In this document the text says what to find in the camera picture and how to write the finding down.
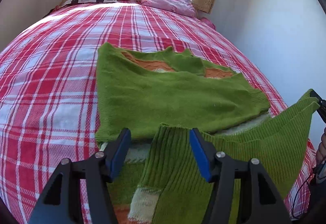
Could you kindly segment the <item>person's right hand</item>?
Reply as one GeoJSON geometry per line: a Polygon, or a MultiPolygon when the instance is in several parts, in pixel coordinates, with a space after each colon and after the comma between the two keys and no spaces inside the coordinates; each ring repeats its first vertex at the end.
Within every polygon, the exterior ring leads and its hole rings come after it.
{"type": "Polygon", "coordinates": [[[321,140],[316,151],[316,164],[321,164],[326,157],[326,128],[324,128],[324,132],[321,136],[321,140]]]}

